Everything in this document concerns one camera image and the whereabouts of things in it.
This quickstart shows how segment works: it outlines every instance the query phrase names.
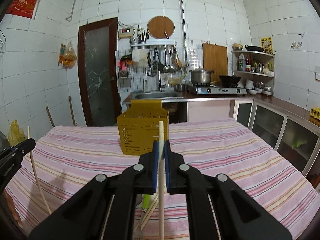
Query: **round cutting board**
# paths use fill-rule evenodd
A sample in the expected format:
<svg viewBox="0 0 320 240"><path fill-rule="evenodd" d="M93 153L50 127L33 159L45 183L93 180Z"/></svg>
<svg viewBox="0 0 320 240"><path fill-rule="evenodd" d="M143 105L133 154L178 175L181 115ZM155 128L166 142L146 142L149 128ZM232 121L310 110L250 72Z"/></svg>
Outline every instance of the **round cutting board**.
<svg viewBox="0 0 320 240"><path fill-rule="evenodd" d="M148 22L148 32L155 39L165 39L164 32L170 37L174 32L174 24L172 20L165 16L153 17Z"/></svg>

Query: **countertop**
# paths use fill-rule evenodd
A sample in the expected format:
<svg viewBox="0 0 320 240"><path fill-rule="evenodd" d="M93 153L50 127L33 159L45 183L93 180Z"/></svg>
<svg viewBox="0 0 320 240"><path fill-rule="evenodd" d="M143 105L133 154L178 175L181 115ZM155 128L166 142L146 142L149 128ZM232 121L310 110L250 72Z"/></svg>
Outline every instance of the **countertop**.
<svg viewBox="0 0 320 240"><path fill-rule="evenodd" d="M302 107L291 104L287 101L281 100L279 98L266 96L263 94L256 95L196 95L191 92L180 92L180 97L182 98L168 98L162 100L163 103L173 103L173 102L197 102L197 101L215 101L215 100L260 100L269 103L273 106L278 106L286 111L289 111L297 116L300 116L309 122L320 127L320 121L311 117L310 112ZM122 102L122 104L129 105L131 100L131 94Z"/></svg>

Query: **metal rivet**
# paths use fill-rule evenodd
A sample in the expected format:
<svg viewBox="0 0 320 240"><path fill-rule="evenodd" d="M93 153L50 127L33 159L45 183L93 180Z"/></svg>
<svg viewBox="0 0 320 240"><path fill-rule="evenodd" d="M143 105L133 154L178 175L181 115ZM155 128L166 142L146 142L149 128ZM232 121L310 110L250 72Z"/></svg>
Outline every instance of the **metal rivet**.
<svg viewBox="0 0 320 240"><path fill-rule="evenodd" d="M133 169L135 171L142 171L143 168L144 168L144 166L142 164L139 164L139 163L133 166Z"/></svg>
<svg viewBox="0 0 320 240"><path fill-rule="evenodd" d="M190 166L188 164L181 164L179 166L179 169L182 170L182 171L187 171L190 169Z"/></svg>
<svg viewBox="0 0 320 240"><path fill-rule="evenodd" d="M225 182L228 179L228 176L226 174L219 174L217 178L218 180Z"/></svg>
<svg viewBox="0 0 320 240"><path fill-rule="evenodd" d="M103 181L106 180L106 178L107 178L106 175L104 175L104 174L98 174L98 175L96 176L96 181L98 181L98 182L103 182Z"/></svg>

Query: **kitchen sink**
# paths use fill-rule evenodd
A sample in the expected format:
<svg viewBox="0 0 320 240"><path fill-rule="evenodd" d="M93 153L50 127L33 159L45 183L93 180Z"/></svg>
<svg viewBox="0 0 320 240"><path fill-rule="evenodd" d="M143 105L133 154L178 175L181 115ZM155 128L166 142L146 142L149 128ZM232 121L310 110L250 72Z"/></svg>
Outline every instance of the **kitchen sink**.
<svg viewBox="0 0 320 240"><path fill-rule="evenodd" d="M163 92L141 92L133 94L132 99L177 99L183 98L180 93L176 91L163 91Z"/></svg>

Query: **pink tablecloth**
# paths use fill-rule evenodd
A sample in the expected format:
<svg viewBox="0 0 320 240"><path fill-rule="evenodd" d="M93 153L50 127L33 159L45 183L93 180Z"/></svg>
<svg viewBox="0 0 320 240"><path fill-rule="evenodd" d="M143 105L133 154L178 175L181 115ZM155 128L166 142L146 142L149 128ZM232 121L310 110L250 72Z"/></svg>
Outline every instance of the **pink tablecloth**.
<svg viewBox="0 0 320 240"><path fill-rule="evenodd" d="M203 174L228 174L270 212L296 239L320 207L311 184L288 161L247 128L226 119L170 125L171 149ZM113 176L138 161L123 155L117 127L57 126L40 138L34 150L38 177L52 210L98 173ZM24 229L30 232L48 216L35 184L29 155L7 187ZM165 195L165 238L188 239L184 195ZM144 228L145 239L157 239L158 212Z"/></svg>

